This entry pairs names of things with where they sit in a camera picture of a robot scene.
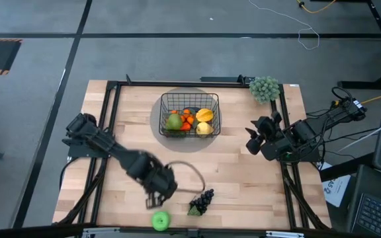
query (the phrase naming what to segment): black wire basket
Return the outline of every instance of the black wire basket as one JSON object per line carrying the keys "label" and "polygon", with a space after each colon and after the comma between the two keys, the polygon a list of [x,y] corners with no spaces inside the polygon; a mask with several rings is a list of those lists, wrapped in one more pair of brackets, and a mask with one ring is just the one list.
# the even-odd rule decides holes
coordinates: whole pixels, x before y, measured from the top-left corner
{"label": "black wire basket", "polygon": [[[214,131],[208,135],[198,135],[193,126],[190,130],[168,130],[165,128],[171,111],[176,110],[179,114],[184,109],[197,110],[207,108],[214,115],[213,119],[207,122]],[[218,95],[215,93],[164,93],[161,96],[161,108],[159,111],[159,133],[169,138],[207,138],[220,134],[220,106]]]}

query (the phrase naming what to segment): wooden table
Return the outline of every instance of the wooden table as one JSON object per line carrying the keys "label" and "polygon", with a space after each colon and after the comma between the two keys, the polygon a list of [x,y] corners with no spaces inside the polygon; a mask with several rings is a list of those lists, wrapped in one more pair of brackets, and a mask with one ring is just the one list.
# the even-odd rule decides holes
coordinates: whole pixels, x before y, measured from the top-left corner
{"label": "wooden table", "polygon": [[[106,81],[89,82],[82,112],[99,117],[105,87]],[[261,153],[251,155],[245,147],[249,134],[244,127],[253,128],[250,120],[269,116],[270,104],[260,105],[247,89],[201,88],[207,93],[218,94],[220,98],[221,134],[200,151],[179,153],[158,143],[149,125],[154,102],[171,89],[123,86],[114,129],[116,140],[128,149],[148,150],[162,163],[174,160],[192,163],[204,175],[207,188],[215,190],[211,205],[201,217],[187,216],[189,202],[195,195],[176,192],[162,208],[146,210],[146,195],[142,187],[126,175],[116,159],[111,158],[106,170],[97,225],[151,227],[151,216],[161,210],[172,215],[170,227],[289,229],[279,162],[267,161]],[[305,118],[299,86],[284,85],[284,92],[290,123]],[[108,106],[106,125],[110,111]],[[64,218],[82,195],[89,162],[89,158],[80,158],[65,171],[53,221]],[[177,165],[173,170],[180,187],[200,188],[197,176],[190,169]],[[322,222],[330,226],[319,173],[309,163],[300,163],[299,170],[305,199]],[[90,220],[92,203],[93,197],[89,200],[85,221]],[[301,226],[295,198],[293,204],[297,224]]]}

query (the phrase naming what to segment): cable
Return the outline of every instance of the cable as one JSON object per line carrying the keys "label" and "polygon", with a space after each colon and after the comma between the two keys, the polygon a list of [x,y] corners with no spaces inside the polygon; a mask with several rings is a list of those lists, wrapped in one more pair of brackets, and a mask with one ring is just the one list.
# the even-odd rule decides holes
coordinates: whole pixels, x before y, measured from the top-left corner
{"label": "cable", "polygon": [[327,139],[330,139],[332,131],[333,131],[333,128],[330,128],[330,134],[329,134],[329,137]]}
{"label": "cable", "polygon": [[190,193],[198,194],[198,193],[205,191],[204,177],[202,176],[201,172],[199,172],[199,170],[195,168],[195,166],[193,166],[190,163],[185,162],[185,161],[172,161],[172,162],[166,164],[165,166],[171,166],[171,165],[176,165],[176,164],[186,165],[186,166],[190,167],[193,171],[195,171],[195,173],[198,175],[199,179],[202,182],[202,190],[191,190],[191,189],[178,188],[178,189],[176,189],[177,192],[190,192]]}
{"label": "cable", "polygon": [[343,97],[339,96],[336,92],[335,92],[335,89],[339,89],[340,91],[343,91],[344,93],[346,93],[348,95],[348,97],[351,99],[349,100],[349,102],[352,102],[353,98],[352,98],[352,94],[350,92],[348,92],[348,90],[344,89],[344,88],[341,88],[341,87],[332,87],[331,88],[331,93],[333,93],[333,95],[335,95],[338,99],[341,99],[343,100]]}
{"label": "cable", "polygon": [[310,162],[312,164],[312,166],[314,166],[314,168],[316,168],[318,171],[321,171],[321,169],[323,168],[323,165],[324,165],[324,156],[325,156],[325,143],[324,143],[324,141],[323,141],[322,146],[323,146],[323,151],[321,153],[321,157],[320,157],[319,162],[317,162],[317,163],[321,163],[321,165],[318,166],[314,162]]}
{"label": "cable", "polygon": [[63,179],[64,179],[65,169],[66,169],[72,162],[74,162],[74,161],[76,161],[76,159],[71,158],[71,160],[68,161],[68,162],[64,165],[63,169],[61,170],[61,174],[60,174],[60,189],[61,189],[61,185],[63,184]]}
{"label": "cable", "polygon": [[355,132],[355,133],[351,133],[351,134],[347,134],[345,136],[341,136],[341,137],[338,137],[338,138],[335,138],[335,139],[331,139],[329,141],[325,141],[325,143],[329,143],[329,142],[333,142],[333,141],[337,141],[338,139],[352,139],[352,138],[347,138],[348,136],[355,136],[355,135],[358,135],[358,134],[361,134],[361,133],[365,133],[365,132],[371,132],[373,130],[377,130],[378,128],[373,128],[373,129],[368,129],[368,130],[363,130],[361,132]]}
{"label": "cable", "polygon": [[[276,13],[276,14],[278,14],[278,15],[280,15],[280,16],[284,16],[284,17],[288,17],[288,18],[290,18],[290,19],[292,19],[292,20],[295,20],[295,21],[297,21],[297,22],[299,22],[300,24],[303,24],[303,25],[305,25],[305,26],[308,26],[309,28],[304,28],[304,29],[300,29],[299,31],[298,31],[298,42],[299,42],[299,44],[301,44],[306,50],[313,50],[313,49],[315,49],[315,48],[318,48],[319,46],[320,46],[320,35],[310,26],[310,25],[308,25],[308,24],[306,24],[306,23],[304,23],[304,22],[302,22],[302,21],[300,21],[300,20],[298,20],[298,19],[295,19],[295,18],[293,18],[293,17],[290,17],[290,16],[288,16],[288,15],[286,15],[286,14],[283,14],[283,13],[278,13],[278,12],[276,12],[276,11],[274,11],[274,10],[271,10],[271,9],[267,9],[267,8],[263,8],[263,7],[258,7],[256,4],[254,4],[251,0],[248,0],[254,7],[256,7],[256,8],[258,8],[258,10],[267,10],[267,11],[270,11],[270,12],[272,12],[272,13]],[[312,48],[308,48],[304,43],[302,43],[301,42],[301,31],[303,31],[303,30],[312,30],[312,32],[314,32],[314,34],[316,34],[317,35],[317,46],[314,46],[314,47],[312,47]]]}
{"label": "cable", "polygon": [[330,2],[329,4],[327,4],[325,7],[323,7],[323,8],[320,9],[320,10],[310,11],[310,10],[308,10],[308,9],[304,6],[304,4],[303,4],[303,2],[301,2],[301,0],[296,0],[296,1],[299,2],[300,7],[302,7],[306,12],[311,13],[311,14],[319,13],[319,12],[321,12],[322,10],[325,10],[326,8],[330,7],[332,4],[334,4],[334,3],[336,2],[336,0],[333,0],[332,2]]}
{"label": "cable", "polygon": [[332,153],[332,154],[335,154],[335,155],[339,155],[339,156],[347,156],[347,157],[352,157],[353,159],[356,159],[353,155],[342,155],[342,154],[339,154],[339,153],[336,153],[336,152],[332,152],[332,151],[326,151],[328,153]]}
{"label": "cable", "polygon": [[345,147],[343,147],[342,149],[340,149],[340,150],[337,151],[337,152],[340,152],[340,151],[342,151],[342,150],[344,150],[344,149],[346,149],[346,148],[348,148],[348,147],[350,147],[350,146],[352,146],[352,145],[354,145],[354,144],[356,144],[356,143],[358,143],[358,142],[360,142],[360,141],[362,141],[362,140],[364,140],[364,139],[366,139],[366,138],[369,138],[371,135],[373,135],[374,133],[379,132],[379,131],[381,131],[381,127],[378,128],[377,130],[371,132],[371,133],[368,134],[367,136],[364,136],[363,138],[360,138],[360,139],[358,139],[357,141],[354,141],[354,142],[350,143],[349,145],[346,145]]}
{"label": "cable", "polygon": [[377,100],[377,99],[381,99],[381,96],[379,96],[379,97],[375,97],[375,98],[372,98],[372,99],[365,100],[364,102],[361,102],[361,104],[366,104],[366,103],[369,103],[369,102],[374,101],[374,100]]}
{"label": "cable", "polygon": [[314,113],[317,113],[317,112],[323,112],[323,111],[329,111],[330,109],[321,109],[321,110],[317,110],[317,111],[315,111],[315,112],[307,112],[306,114],[308,115],[308,116],[317,116],[317,115],[313,115]]}

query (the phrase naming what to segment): keyboard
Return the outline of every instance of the keyboard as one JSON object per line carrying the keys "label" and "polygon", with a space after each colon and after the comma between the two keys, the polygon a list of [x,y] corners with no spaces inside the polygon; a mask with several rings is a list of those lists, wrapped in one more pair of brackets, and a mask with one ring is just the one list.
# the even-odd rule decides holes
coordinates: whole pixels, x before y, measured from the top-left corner
{"label": "keyboard", "polygon": [[381,199],[362,194],[355,221],[356,224],[381,235]]}

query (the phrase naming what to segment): green apple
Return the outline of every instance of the green apple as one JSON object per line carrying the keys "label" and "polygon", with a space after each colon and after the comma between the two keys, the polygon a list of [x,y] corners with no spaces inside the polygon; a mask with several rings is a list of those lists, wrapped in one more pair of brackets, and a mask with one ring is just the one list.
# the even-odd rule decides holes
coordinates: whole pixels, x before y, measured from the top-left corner
{"label": "green apple", "polygon": [[165,231],[170,225],[170,215],[167,212],[156,212],[152,216],[152,227],[156,231]]}

